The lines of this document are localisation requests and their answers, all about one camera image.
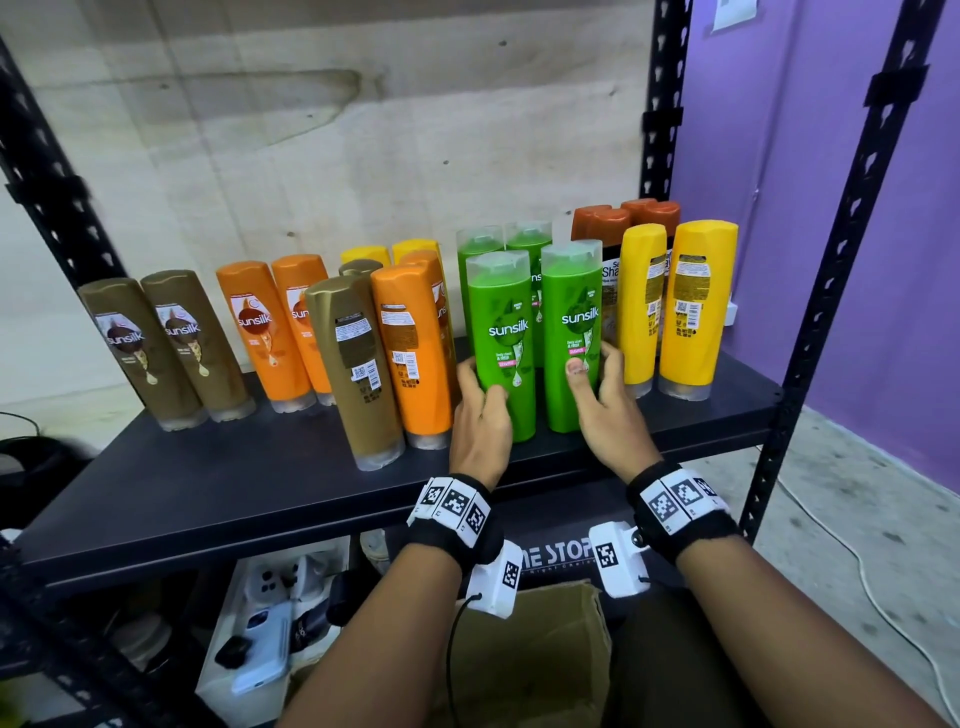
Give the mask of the person's right hand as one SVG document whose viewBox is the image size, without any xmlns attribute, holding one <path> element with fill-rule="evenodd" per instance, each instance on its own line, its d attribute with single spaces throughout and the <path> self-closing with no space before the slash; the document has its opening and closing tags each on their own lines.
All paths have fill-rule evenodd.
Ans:
<svg viewBox="0 0 960 728">
<path fill-rule="evenodd" d="M 580 429 L 596 459 L 629 484 L 664 458 L 651 438 L 637 400 L 627 392 L 622 352 L 602 342 L 601 357 L 601 381 L 595 392 L 598 406 L 577 409 Z"/>
</svg>

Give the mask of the person's left hand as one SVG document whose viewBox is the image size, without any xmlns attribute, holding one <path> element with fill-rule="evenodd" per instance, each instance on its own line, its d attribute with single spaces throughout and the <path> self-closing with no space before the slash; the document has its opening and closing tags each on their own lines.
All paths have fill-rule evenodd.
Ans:
<svg viewBox="0 0 960 728">
<path fill-rule="evenodd" d="M 461 401 L 453 418 L 450 474 L 470 477 L 492 492 L 507 469 L 513 435 L 488 433 L 482 427 L 484 395 L 489 388 L 483 389 L 478 380 L 475 357 L 458 364 L 457 381 Z"/>
</svg>

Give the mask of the green shampoo bottle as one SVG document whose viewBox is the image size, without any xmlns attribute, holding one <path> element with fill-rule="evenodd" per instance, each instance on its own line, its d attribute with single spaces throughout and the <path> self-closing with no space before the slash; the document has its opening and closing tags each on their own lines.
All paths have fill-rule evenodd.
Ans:
<svg viewBox="0 0 960 728">
<path fill-rule="evenodd" d="M 456 242 L 465 337 L 473 355 L 474 334 L 466 263 L 470 258 L 504 250 L 505 241 L 502 227 L 494 224 L 459 229 L 456 232 Z"/>
<path fill-rule="evenodd" d="M 515 443 L 536 433 L 532 278 L 525 250 L 502 249 L 465 261 L 471 344 L 484 390 L 501 386 Z"/>
<path fill-rule="evenodd" d="M 526 251 L 530 260 L 532 286 L 532 331 L 534 366 L 544 367 L 544 312 L 542 283 L 542 251 L 552 244 L 552 223 L 549 221 L 516 222 L 506 225 L 506 249 Z"/>
<path fill-rule="evenodd" d="M 602 340 L 603 244 L 598 239 L 561 241 L 540 254 L 543 315 L 543 381 L 551 431 L 579 431 L 579 415 L 566 367 L 582 364 L 596 389 Z"/>
</svg>

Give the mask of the person's right forearm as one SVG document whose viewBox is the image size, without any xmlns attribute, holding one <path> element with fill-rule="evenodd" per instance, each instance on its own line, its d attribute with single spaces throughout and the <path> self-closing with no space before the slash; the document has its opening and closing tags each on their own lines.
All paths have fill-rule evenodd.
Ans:
<svg viewBox="0 0 960 728">
<path fill-rule="evenodd" d="M 950 728 L 740 536 L 698 540 L 676 565 L 774 728 Z"/>
</svg>

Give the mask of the person's left forearm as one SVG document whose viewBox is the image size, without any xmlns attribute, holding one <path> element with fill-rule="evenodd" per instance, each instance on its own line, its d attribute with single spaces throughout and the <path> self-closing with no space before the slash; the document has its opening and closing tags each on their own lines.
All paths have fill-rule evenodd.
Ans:
<svg viewBox="0 0 960 728">
<path fill-rule="evenodd" d="M 423 728 L 462 577 L 447 552 L 406 545 L 275 728 Z"/>
</svg>

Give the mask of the orange shampoo bottle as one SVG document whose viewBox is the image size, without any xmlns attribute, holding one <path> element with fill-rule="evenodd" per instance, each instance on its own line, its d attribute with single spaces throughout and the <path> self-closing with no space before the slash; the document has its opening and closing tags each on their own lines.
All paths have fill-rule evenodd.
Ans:
<svg viewBox="0 0 960 728">
<path fill-rule="evenodd" d="M 238 261 L 216 271 L 222 295 L 273 411 L 290 414 L 318 403 L 269 266 Z"/>
<path fill-rule="evenodd" d="M 370 282 L 407 441 L 417 450 L 445 450 L 450 445 L 453 408 L 426 264 L 393 264 L 374 271 Z"/>
<path fill-rule="evenodd" d="M 270 268 L 318 403 L 333 407 L 335 398 L 304 298 L 307 288 L 329 277 L 324 261 L 316 253 L 298 253 L 272 261 Z"/>
<path fill-rule="evenodd" d="M 450 404 L 455 409 L 461 401 L 461 394 L 457 380 L 457 361 L 453 340 L 452 324 L 450 321 L 450 297 L 441 258 L 433 249 L 416 249 L 402 255 L 401 263 L 423 263 L 426 265 L 429 285 L 433 294 L 437 310 L 440 337 L 444 346 L 444 359 L 447 375 L 447 385 L 450 394 Z"/>
</svg>

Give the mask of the black left wristband with markers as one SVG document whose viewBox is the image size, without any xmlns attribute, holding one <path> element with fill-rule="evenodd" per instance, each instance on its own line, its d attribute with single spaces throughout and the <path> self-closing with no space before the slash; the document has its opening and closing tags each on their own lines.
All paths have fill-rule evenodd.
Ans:
<svg viewBox="0 0 960 728">
<path fill-rule="evenodd" d="M 462 472 L 430 478 L 407 517 L 406 544 L 444 552 L 464 576 L 494 563 L 505 537 L 488 495 L 478 479 Z"/>
</svg>

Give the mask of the black wristband with markers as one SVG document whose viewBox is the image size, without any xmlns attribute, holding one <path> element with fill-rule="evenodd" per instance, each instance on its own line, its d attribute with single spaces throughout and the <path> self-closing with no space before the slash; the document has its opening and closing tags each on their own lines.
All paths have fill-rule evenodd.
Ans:
<svg viewBox="0 0 960 728">
<path fill-rule="evenodd" d="M 407 517 L 406 544 L 444 552 L 464 576 L 494 563 L 505 537 L 488 495 L 478 479 L 462 472 L 430 478 Z"/>
<path fill-rule="evenodd" d="M 660 461 L 627 485 L 627 500 L 645 547 L 671 566 L 691 545 L 737 536 L 726 501 L 692 469 Z"/>
</svg>

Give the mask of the black printed box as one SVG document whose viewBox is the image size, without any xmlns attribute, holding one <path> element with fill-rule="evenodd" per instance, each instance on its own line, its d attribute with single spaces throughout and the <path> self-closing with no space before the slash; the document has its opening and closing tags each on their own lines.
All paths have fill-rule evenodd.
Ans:
<svg viewBox="0 0 960 728">
<path fill-rule="evenodd" d="M 594 526 L 627 520 L 625 513 L 613 513 L 552 524 L 533 520 L 508 522 L 506 538 L 523 552 L 518 589 L 587 581 L 604 593 L 589 533 Z"/>
</svg>

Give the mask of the rust capped shampoo bottle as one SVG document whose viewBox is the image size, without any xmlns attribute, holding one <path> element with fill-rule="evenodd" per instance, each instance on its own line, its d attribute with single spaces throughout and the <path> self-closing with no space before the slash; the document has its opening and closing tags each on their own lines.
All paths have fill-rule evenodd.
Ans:
<svg viewBox="0 0 960 728">
<path fill-rule="evenodd" d="M 608 204 L 589 205 L 573 212 L 571 240 L 596 239 L 602 243 L 601 334 L 611 345 L 618 344 L 618 279 L 621 245 L 632 225 L 629 210 Z"/>
<path fill-rule="evenodd" d="M 648 224 L 663 226 L 668 247 L 673 245 L 676 229 L 681 222 L 681 205 L 677 201 L 653 198 L 626 200 L 620 204 L 620 209 L 630 213 L 632 227 Z"/>
</svg>

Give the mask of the black right wristband with markers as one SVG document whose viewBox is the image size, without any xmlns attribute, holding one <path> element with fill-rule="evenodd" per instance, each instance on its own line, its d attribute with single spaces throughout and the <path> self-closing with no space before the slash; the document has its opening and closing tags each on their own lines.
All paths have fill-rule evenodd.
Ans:
<svg viewBox="0 0 960 728">
<path fill-rule="evenodd" d="M 692 469 L 660 461 L 627 485 L 627 500 L 645 547 L 671 566 L 691 545 L 737 536 L 726 501 Z"/>
</svg>

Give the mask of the black shelf board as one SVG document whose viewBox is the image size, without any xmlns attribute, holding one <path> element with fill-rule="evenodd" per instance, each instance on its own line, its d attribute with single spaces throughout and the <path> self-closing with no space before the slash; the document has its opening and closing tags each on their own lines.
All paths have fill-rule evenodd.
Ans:
<svg viewBox="0 0 960 728">
<path fill-rule="evenodd" d="M 781 387 L 721 352 L 709 399 L 656 389 L 639 400 L 664 455 L 693 460 L 762 444 Z M 142 412 L 15 542 L 25 571 L 57 597 L 352 535 L 403 521 L 449 455 L 408 445 L 360 471 L 339 415 L 266 402 L 247 418 L 167 433 Z M 493 500 L 505 521 L 562 523 L 613 512 L 613 487 L 578 433 L 549 430 L 513 446 Z"/>
</svg>

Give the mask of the brown cardboard box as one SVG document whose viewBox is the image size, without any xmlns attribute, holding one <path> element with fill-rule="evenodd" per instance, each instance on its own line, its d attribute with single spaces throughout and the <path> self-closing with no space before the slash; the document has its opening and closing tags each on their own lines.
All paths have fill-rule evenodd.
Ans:
<svg viewBox="0 0 960 728">
<path fill-rule="evenodd" d="M 522 590 L 507 619 L 467 610 L 424 728 L 600 728 L 610 655 L 588 581 Z"/>
</svg>

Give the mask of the person's dark olive trousers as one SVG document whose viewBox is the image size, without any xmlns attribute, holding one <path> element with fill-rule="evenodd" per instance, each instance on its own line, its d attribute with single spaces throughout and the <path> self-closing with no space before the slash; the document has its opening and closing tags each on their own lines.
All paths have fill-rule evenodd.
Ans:
<svg viewBox="0 0 960 728">
<path fill-rule="evenodd" d="M 601 728 L 771 728 L 685 588 L 643 594 L 615 630 Z"/>
</svg>

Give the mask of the white smartphone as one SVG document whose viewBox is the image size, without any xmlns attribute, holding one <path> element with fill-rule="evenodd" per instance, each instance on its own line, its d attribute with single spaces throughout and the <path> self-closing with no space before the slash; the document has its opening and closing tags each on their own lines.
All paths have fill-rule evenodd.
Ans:
<svg viewBox="0 0 960 728">
<path fill-rule="evenodd" d="M 293 614 L 294 603 L 289 599 L 250 612 L 241 634 L 250 641 L 250 647 L 232 681 L 234 697 L 269 685 L 287 673 Z"/>
</svg>

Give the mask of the white storage box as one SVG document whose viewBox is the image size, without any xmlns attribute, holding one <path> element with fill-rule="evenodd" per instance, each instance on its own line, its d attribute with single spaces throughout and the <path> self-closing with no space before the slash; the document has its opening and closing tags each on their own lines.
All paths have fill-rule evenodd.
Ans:
<svg viewBox="0 0 960 728">
<path fill-rule="evenodd" d="M 320 587 L 312 591 L 306 600 L 294 602 L 293 616 L 297 618 L 330 596 L 333 578 L 350 565 L 351 545 L 352 538 L 344 536 L 263 553 L 236 562 L 195 689 L 196 695 L 228 728 L 258 728 L 275 721 L 294 689 L 293 678 L 306 677 L 341 633 L 338 626 L 328 627 L 320 639 L 291 656 L 286 674 L 249 693 L 235 695 L 235 671 L 218 664 L 215 655 L 230 637 L 239 634 L 241 627 L 246 625 L 249 615 L 245 591 L 248 574 L 259 572 L 262 567 L 291 569 L 301 556 L 309 557 L 312 563 L 322 566 L 324 578 Z"/>
</svg>

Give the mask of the white paper sheet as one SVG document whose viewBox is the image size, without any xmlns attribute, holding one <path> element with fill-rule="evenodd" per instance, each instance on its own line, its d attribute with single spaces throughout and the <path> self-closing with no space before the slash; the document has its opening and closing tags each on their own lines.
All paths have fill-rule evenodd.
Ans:
<svg viewBox="0 0 960 728">
<path fill-rule="evenodd" d="M 760 0 L 716 0 L 712 32 L 729 30 L 750 22 L 759 13 Z"/>
</svg>

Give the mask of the black perforated shelf post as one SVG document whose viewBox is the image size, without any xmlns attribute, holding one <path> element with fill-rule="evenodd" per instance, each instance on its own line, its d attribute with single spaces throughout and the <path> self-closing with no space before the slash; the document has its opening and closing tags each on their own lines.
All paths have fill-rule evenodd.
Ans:
<svg viewBox="0 0 960 728">
<path fill-rule="evenodd" d="M 0 36 L 0 171 L 69 285 L 128 273 L 30 85 Z"/>
<path fill-rule="evenodd" d="M 930 46 L 946 4 L 902 0 L 882 67 L 870 78 L 866 117 L 739 519 L 750 545 L 758 537 L 906 117 L 925 85 Z"/>
<path fill-rule="evenodd" d="M 0 642 L 114 728 L 227 728 L 196 695 L 174 698 L 78 623 L 0 535 Z"/>
<path fill-rule="evenodd" d="M 684 118 L 694 0 L 654 0 L 647 97 L 640 121 L 640 198 L 667 201 L 671 195 L 679 128 Z"/>
</svg>

